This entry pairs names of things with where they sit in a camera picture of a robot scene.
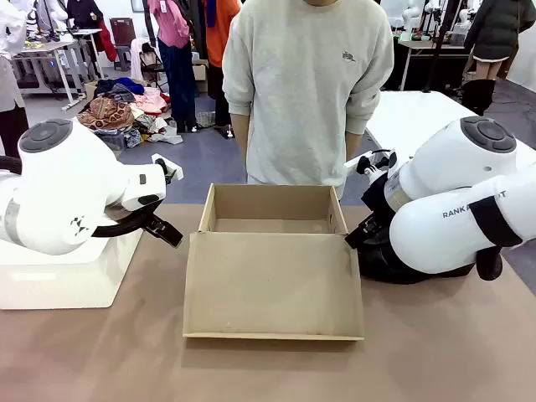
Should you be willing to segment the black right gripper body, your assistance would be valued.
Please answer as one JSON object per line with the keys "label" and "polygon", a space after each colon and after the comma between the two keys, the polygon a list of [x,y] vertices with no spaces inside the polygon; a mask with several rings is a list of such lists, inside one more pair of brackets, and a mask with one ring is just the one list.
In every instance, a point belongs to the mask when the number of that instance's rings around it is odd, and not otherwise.
{"label": "black right gripper body", "polygon": [[388,226],[394,217],[394,211],[384,195],[387,180],[387,173],[383,173],[369,185],[362,196],[363,203],[371,211],[368,220],[372,220],[372,223],[378,226]]}

